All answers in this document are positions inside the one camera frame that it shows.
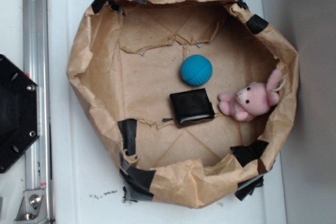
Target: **blue rubber ball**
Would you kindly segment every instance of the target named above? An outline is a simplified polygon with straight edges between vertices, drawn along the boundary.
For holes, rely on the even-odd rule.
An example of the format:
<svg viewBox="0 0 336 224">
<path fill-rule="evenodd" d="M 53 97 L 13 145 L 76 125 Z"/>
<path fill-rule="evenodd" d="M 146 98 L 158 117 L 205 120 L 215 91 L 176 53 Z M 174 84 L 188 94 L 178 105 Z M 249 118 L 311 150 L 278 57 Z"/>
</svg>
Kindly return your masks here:
<svg viewBox="0 0 336 224">
<path fill-rule="evenodd" d="M 182 79 L 191 86 L 201 86 L 212 76 L 211 62 L 202 55 L 188 57 L 181 66 Z"/>
</svg>

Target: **black pouch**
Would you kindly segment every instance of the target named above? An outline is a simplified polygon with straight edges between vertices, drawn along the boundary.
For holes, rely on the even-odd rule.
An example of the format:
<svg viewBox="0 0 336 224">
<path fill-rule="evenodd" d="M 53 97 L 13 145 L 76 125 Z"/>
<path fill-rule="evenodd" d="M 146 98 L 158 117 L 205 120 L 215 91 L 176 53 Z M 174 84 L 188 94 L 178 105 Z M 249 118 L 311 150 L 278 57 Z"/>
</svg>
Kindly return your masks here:
<svg viewBox="0 0 336 224">
<path fill-rule="evenodd" d="M 170 94 L 178 127 L 211 121 L 215 118 L 205 89 Z"/>
</svg>

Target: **crumpled brown paper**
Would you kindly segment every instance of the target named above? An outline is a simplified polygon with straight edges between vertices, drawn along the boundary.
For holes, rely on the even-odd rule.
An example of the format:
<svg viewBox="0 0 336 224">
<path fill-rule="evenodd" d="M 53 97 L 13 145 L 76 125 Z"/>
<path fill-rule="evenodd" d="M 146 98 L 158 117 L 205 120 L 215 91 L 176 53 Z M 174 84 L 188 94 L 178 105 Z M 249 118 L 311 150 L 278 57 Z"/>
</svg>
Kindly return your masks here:
<svg viewBox="0 0 336 224">
<path fill-rule="evenodd" d="M 133 167 L 156 170 L 150 187 L 156 201 L 200 208 L 236 191 L 238 183 L 271 170 L 293 126 L 298 53 L 272 25 L 253 35 L 246 27 L 253 14 L 236 1 L 118 0 L 125 15 L 105 4 L 97 14 L 89 7 L 80 23 L 69 81 L 116 165 L 122 154 Z M 183 129 L 160 126 L 173 117 L 169 94 L 192 89 L 179 69 L 193 54 L 212 62 L 213 76 L 200 88 L 217 116 Z M 219 112 L 219 93 L 266 82 L 274 68 L 286 83 L 270 114 L 240 123 Z M 130 157 L 117 125 L 129 118 L 138 120 L 137 153 Z M 255 139 L 269 145 L 260 160 L 242 167 L 230 147 Z"/>
</svg>

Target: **pink bunny plush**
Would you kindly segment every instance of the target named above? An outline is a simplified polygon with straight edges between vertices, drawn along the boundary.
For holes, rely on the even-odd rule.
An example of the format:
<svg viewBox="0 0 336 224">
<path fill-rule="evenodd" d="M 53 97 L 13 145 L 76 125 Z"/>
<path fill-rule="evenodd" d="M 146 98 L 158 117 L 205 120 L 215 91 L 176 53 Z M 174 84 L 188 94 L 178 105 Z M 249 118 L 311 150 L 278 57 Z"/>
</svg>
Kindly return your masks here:
<svg viewBox="0 0 336 224">
<path fill-rule="evenodd" d="M 252 82 L 236 94 L 222 93 L 218 96 L 219 109 L 225 115 L 231 115 L 235 120 L 247 122 L 256 116 L 266 114 L 272 106 L 279 102 L 279 82 L 281 71 L 275 69 L 268 78 L 267 84 Z"/>
</svg>

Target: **metal rail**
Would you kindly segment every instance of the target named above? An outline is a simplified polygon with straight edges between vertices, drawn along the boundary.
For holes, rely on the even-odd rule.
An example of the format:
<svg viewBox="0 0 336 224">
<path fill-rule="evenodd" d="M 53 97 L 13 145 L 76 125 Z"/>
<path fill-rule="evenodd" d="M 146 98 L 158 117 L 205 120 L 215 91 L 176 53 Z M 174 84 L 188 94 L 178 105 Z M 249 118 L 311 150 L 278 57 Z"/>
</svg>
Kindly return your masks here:
<svg viewBox="0 0 336 224">
<path fill-rule="evenodd" d="M 44 189 L 54 219 L 48 77 L 47 0 L 23 0 L 24 71 L 39 85 L 39 139 L 26 152 L 26 190 Z"/>
</svg>

